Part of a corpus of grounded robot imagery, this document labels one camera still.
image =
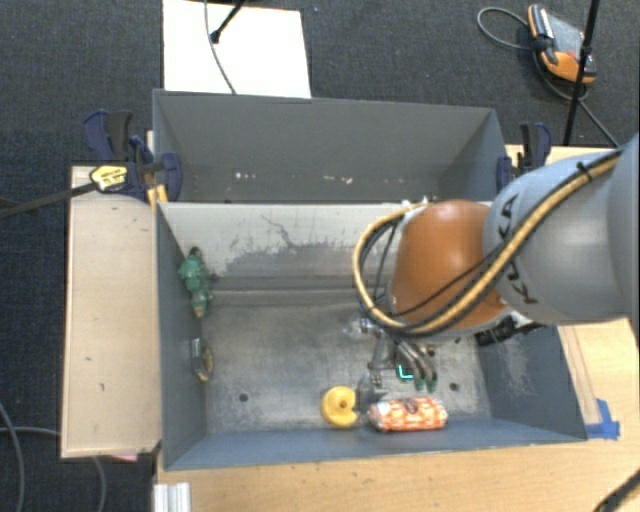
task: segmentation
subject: blue tape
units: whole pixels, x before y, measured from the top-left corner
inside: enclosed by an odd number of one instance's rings
[[[620,422],[611,419],[609,406],[605,400],[596,398],[598,409],[600,410],[600,423],[585,425],[589,439],[611,439],[617,441],[620,437]]]

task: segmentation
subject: green figurine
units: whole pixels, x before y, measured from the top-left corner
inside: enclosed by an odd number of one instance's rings
[[[202,252],[197,247],[189,251],[189,256],[178,268],[178,275],[191,293],[191,307],[198,318],[203,318],[207,312],[209,302],[209,287],[211,278],[202,261]]]

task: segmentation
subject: gray metal bin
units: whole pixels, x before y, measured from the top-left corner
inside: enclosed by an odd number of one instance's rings
[[[185,172],[180,201],[156,217],[166,469],[586,439],[552,328],[439,344],[441,431],[336,430],[320,414],[323,392],[355,387],[373,350],[357,328],[358,235],[386,202],[491,200],[504,153],[494,112],[155,91],[154,134],[156,153],[176,150]],[[219,275],[202,321],[177,275],[193,246]],[[207,383],[191,368],[196,337],[215,360]]]

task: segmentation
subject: orange wrapper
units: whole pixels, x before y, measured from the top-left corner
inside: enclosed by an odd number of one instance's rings
[[[432,396],[384,400],[369,407],[369,420],[382,432],[435,430],[444,427],[448,417]]]

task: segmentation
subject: gray carpet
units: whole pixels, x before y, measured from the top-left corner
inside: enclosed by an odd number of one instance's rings
[[[544,122],[561,140],[566,103],[544,88],[528,52],[480,33],[480,0],[254,3],[302,10],[314,96],[489,106],[507,142],[520,141],[518,124],[527,120]],[[527,4],[498,5],[524,15]],[[584,25],[588,2],[549,5]],[[621,142],[638,131],[639,20],[636,0],[603,2],[594,40],[600,75],[586,103]],[[98,108],[131,110],[132,132],[151,127],[150,91],[162,85],[161,23],[160,0],[0,3],[0,197],[26,201],[67,187],[72,162],[93,158],[80,123]],[[525,39],[508,18],[487,25]],[[579,112],[573,143],[606,140]],[[16,425],[60,428],[65,238],[64,204],[0,221],[0,401]],[[21,439],[25,510],[95,509],[99,481],[90,463],[56,462],[53,441]],[[0,509],[13,510],[8,438],[0,439],[0,461]],[[147,510],[150,457],[105,464],[106,510]]]

